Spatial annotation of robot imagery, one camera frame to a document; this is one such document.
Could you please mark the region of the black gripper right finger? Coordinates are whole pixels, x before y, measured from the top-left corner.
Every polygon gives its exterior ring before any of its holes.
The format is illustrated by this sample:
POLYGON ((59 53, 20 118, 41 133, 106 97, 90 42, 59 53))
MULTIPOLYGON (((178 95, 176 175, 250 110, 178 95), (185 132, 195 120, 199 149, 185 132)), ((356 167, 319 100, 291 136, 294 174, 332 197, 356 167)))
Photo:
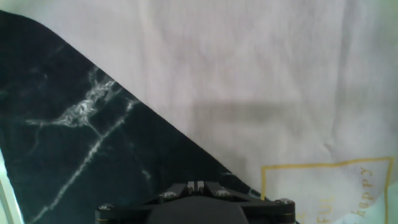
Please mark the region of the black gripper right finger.
POLYGON ((249 224, 295 224, 295 203, 287 198, 262 200, 204 181, 195 182, 195 193, 237 205, 249 224))

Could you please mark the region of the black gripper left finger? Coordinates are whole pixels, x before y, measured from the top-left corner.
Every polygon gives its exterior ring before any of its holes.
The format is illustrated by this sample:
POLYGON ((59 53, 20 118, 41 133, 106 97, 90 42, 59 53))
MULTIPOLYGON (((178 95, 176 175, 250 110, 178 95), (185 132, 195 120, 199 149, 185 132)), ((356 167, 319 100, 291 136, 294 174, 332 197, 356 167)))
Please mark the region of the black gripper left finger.
POLYGON ((195 191, 196 183, 189 181, 185 184, 173 184, 167 190, 142 203, 129 205, 105 203, 95 210, 95 224, 146 223, 146 219, 158 205, 192 196, 195 191))

